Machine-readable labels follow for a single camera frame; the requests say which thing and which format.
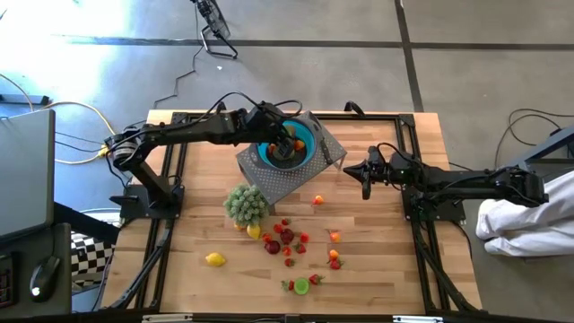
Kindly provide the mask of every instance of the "keyboard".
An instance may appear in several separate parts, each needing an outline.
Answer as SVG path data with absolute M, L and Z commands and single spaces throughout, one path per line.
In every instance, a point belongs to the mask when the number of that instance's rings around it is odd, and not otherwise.
M 0 309 L 17 302 L 14 257 L 14 253 L 0 255 Z

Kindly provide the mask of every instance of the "checkered cloth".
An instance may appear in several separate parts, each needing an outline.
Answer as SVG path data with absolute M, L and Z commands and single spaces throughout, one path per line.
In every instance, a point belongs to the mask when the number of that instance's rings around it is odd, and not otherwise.
M 103 272 L 108 259 L 113 255 L 116 246 L 110 243 L 72 233 L 72 278 L 79 274 Z M 97 281 L 74 281 L 81 287 Z

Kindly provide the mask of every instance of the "yellow cable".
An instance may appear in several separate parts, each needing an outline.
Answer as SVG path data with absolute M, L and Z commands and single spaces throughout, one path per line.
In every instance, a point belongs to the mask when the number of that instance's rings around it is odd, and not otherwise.
M 14 81 L 12 81 L 11 79 L 9 79 L 7 76 L 5 76 L 4 74 L 0 73 L 0 76 L 3 77 L 6 81 L 8 81 L 9 83 L 11 83 L 12 85 L 14 85 L 16 88 L 18 88 L 18 90 L 20 90 L 20 92 L 22 92 L 22 94 L 24 94 L 24 97 L 26 97 L 26 101 L 28 102 L 28 105 L 30 106 L 30 112 L 34 112 L 34 106 L 32 105 L 32 101 L 30 100 L 30 97 L 28 96 L 28 94 L 26 93 L 26 91 L 21 88 L 18 84 L 16 84 Z M 85 103 L 81 103 L 81 102 L 76 102 L 76 101 L 61 101 L 61 102 L 54 102 L 54 103 L 50 103 L 48 104 L 46 107 L 42 107 L 40 109 L 53 109 L 55 106 L 57 105 L 61 105 L 61 104 L 76 104 L 82 107 L 85 107 L 87 109 L 90 109 L 94 112 L 96 112 L 96 114 L 101 118 L 101 120 L 106 124 L 106 127 L 108 127 L 109 132 L 112 135 L 115 135 L 116 133 L 114 132 L 114 129 L 112 129 L 112 127 L 109 125 L 109 122 L 106 120 L 106 118 L 101 114 L 101 112 L 94 108 L 93 106 L 89 105 L 89 104 L 85 104 Z M 97 160 L 98 158 L 104 157 L 106 156 L 108 152 L 108 147 L 106 147 L 105 145 L 103 145 L 101 147 L 101 150 L 98 152 L 98 154 L 96 154 L 95 156 L 87 159 L 87 160 L 83 160 L 83 161 L 62 161 L 59 159 L 55 159 L 56 162 L 60 162 L 66 165 L 81 165 L 81 164 L 85 164 L 88 162 L 93 162 L 95 160 Z

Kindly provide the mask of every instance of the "blue bowl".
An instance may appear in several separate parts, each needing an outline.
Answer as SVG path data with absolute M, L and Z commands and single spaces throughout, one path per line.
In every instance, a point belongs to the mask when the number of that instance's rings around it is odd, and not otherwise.
M 283 122 L 284 126 L 293 126 L 295 127 L 295 137 L 297 137 L 299 140 L 303 141 L 303 143 L 305 143 L 305 148 L 307 149 L 307 155 L 305 156 L 305 159 L 303 160 L 303 162 L 293 168 L 289 168 L 289 169 L 280 169 L 275 167 L 270 161 L 269 159 L 267 159 L 267 147 L 269 146 L 268 143 L 265 144 L 258 144 L 257 145 L 257 152 L 259 154 L 259 157 L 261 158 L 261 160 L 266 163 L 267 165 L 273 167 L 276 170 L 282 170 L 282 171 L 290 171 L 290 170 L 296 170 L 298 168 L 301 168 L 303 166 L 305 166 L 310 160 L 311 158 L 313 158 L 313 156 L 315 155 L 315 150 L 317 149 L 317 145 L 315 144 L 315 136 L 313 135 L 313 133 L 311 133 L 311 131 L 307 128 L 307 126 L 305 126 L 304 124 L 297 122 L 297 121 L 285 121 Z

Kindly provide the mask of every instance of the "white cloth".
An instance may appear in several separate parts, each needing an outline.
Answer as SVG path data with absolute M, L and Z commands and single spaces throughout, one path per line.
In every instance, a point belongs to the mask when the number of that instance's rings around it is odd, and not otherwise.
M 529 257 L 574 254 L 574 171 L 546 183 L 550 201 L 534 208 L 486 200 L 476 236 L 492 254 Z

